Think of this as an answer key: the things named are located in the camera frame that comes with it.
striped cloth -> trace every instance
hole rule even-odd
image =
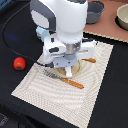
[[[112,45],[98,42],[93,57],[96,63],[82,60],[83,69],[72,80],[83,84],[83,89],[45,76],[44,68],[53,73],[54,69],[34,64],[12,95],[79,128],[87,128],[112,49]],[[43,63],[43,56],[38,61]]]

wooden utensil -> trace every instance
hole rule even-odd
[[[96,60],[95,59],[92,59],[92,58],[90,58],[90,59],[83,59],[83,60],[89,61],[89,62],[92,62],[92,63],[95,63],[96,62]]]

metal part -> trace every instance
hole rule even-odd
[[[60,79],[61,80],[61,78],[59,76],[55,75],[54,73],[51,73],[51,72],[47,71],[46,69],[44,69],[43,72],[48,77],[51,77],[53,79]]]
[[[81,41],[75,44],[64,43],[64,45],[66,46],[66,49],[67,49],[65,54],[73,54],[80,50]]]
[[[65,56],[54,58],[54,68],[74,66],[77,63],[77,57],[74,56],[72,60],[68,60]]]

dark table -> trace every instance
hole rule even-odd
[[[0,30],[4,20],[26,3],[18,2],[15,8],[10,8],[4,13],[2,19],[0,18]],[[37,60],[43,52],[43,43],[36,36],[36,27],[27,7],[8,24],[5,30],[6,41],[15,51]],[[114,45],[88,128],[128,128],[128,44],[85,33],[84,37]],[[25,58],[25,70],[16,71],[13,68],[16,57],[19,56],[12,53],[3,43],[0,31],[0,104],[51,128],[76,128],[44,110],[11,96],[34,64],[32,60]]]

black object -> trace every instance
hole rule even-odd
[[[91,42],[91,41],[93,41],[94,39],[93,38],[88,38],[88,39],[82,39],[82,42],[84,43],[84,42]]]
[[[58,51],[59,51],[59,48],[58,48],[58,47],[51,48],[51,49],[49,50],[50,53],[58,52]]]
[[[51,38],[51,42],[52,42],[52,43],[54,42],[54,38]]]

